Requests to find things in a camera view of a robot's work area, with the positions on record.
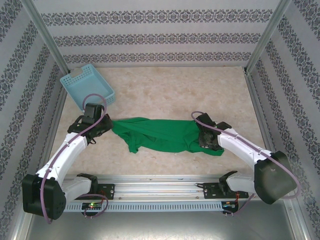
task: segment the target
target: beige floor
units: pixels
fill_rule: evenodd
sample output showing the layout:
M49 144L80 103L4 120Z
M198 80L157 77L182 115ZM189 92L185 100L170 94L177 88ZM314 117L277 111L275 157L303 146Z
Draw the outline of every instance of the beige floor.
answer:
M191 120L195 110L213 121L225 121L253 143L264 146L241 67L135 67L98 68L116 93L108 107L111 119ZM81 114L68 96L55 137L53 154L69 125ZM229 151L222 156L204 153L167 153L141 147L130 153L112 131L96 138L69 170L69 174L202 175L225 174L250 168Z

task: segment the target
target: plastic basket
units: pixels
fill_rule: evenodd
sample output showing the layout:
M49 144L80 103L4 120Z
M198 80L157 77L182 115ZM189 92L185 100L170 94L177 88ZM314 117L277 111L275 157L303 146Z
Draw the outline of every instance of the plastic basket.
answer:
M105 98L107 106L116 100L115 91L92 64L62 77L60 82L81 111L84 111L83 100L89 94L100 94ZM84 105L87 103L102 104L103 101L98 96L91 96Z

